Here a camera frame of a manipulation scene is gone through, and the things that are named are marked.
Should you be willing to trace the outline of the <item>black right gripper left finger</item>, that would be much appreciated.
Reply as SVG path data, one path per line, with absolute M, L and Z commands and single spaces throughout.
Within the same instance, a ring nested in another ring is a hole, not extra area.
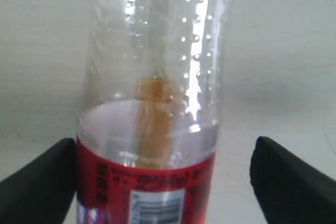
M 76 180 L 76 143 L 64 138 L 1 181 L 1 223 L 63 223 Z

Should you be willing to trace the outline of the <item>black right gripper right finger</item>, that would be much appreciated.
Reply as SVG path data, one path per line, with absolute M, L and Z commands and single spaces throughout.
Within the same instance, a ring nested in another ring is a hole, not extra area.
M 250 184 L 268 223 L 335 223 L 335 180 L 260 136 Z

